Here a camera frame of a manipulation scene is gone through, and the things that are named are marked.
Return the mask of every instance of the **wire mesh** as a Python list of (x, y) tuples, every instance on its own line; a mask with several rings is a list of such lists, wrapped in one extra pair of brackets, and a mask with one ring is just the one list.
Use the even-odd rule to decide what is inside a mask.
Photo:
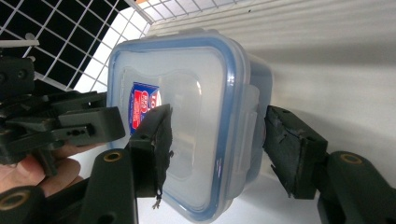
[(144, 37), (154, 22), (237, 2), (0, 0), (0, 40), (22, 40), (31, 33), (40, 46), (14, 49), (12, 56), (35, 56), (36, 79), (63, 91), (106, 91), (108, 57), (117, 44)]

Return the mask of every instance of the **finger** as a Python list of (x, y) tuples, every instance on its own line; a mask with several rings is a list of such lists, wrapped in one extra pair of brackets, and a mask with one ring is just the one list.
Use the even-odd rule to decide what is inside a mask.
[(80, 165), (77, 161), (72, 159), (64, 159), (57, 161), (58, 174), (49, 177), (39, 184), (44, 190), (46, 197), (66, 188), (72, 183), (79, 174)]
[(72, 185), (74, 185), (74, 184), (77, 184), (78, 182), (80, 182), (80, 181), (82, 181), (82, 180), (84, 180), (84, 178), (82, 178), (81, 176), (77, 176), (68, 186), (67, 186), (67, 188), (69, 188), (70, 186), (72, 186)]
[(16, 165), (14, 167), (12, 165), (0, 165), (0, 181), (9, 175), (16, 167)]
[(52, 155), (55, 159), (61, 160), (64, 158), (67, 158), (69, 156), (76, 155), (78, 153), (88, 151), (94, 147), (99, 147), (104, 145), (105, 143), (97, 143), (97, 144), (92, 144), (92, 145), (87, 145), (87, 146), (82, 146), (82, 147), (76, 147), (70, 144), (65, 144), (62, 148), (53, 151)]
[(27, 156), (11, 170), (11, 172), (8, 170), (8, 174), (3, 176), (0, 192), (20, 186), (35, 186), (45, 177), (40, 163), (32, 156)]

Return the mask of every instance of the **brass insert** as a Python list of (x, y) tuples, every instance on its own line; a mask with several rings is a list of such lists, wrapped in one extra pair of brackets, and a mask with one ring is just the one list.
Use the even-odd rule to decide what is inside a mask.
[(354, 156), (352, 154), (342, 154), (340, 157), (343, 161), (346, 161), (347, 163), (351, 163), (351, 164), (362, 164), (363, 163), (361, 158)]
[(110, 152), (104, 156), (105, 161), (117, 161), (122, 158), (122, 154), (119, 152)]
[(29, 190), (21, 190), (8, 195), (0, 201), (0, 211), (7, 211), (20, 206), (29, 199), (29, 196)]

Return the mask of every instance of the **transparent plastic container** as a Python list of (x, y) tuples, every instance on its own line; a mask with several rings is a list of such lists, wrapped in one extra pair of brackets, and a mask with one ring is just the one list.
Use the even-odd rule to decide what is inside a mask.
[[(109, 61), (107, 104), (119, 107), (126, 132), (133, 132), (134, 107), (141, 104), (136, 90), (146, 86), (154, 89), (140, 111), (150, 103), (173, 108), (174, 156), (163, 198), (193, 222), (213, 221), (260, 170), (271, 71), (216, 31), (117, 45)], [(128, 138), (111, 146), (125, 147)]]

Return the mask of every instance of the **container label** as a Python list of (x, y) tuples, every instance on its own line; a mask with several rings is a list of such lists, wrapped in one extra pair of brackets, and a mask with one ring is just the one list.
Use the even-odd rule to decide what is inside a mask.
[(140, 122), (155, 106), (161, 105), (160, 88), (149, 84), (134, 82), (129, 97), (129, 130), (133, 134)]

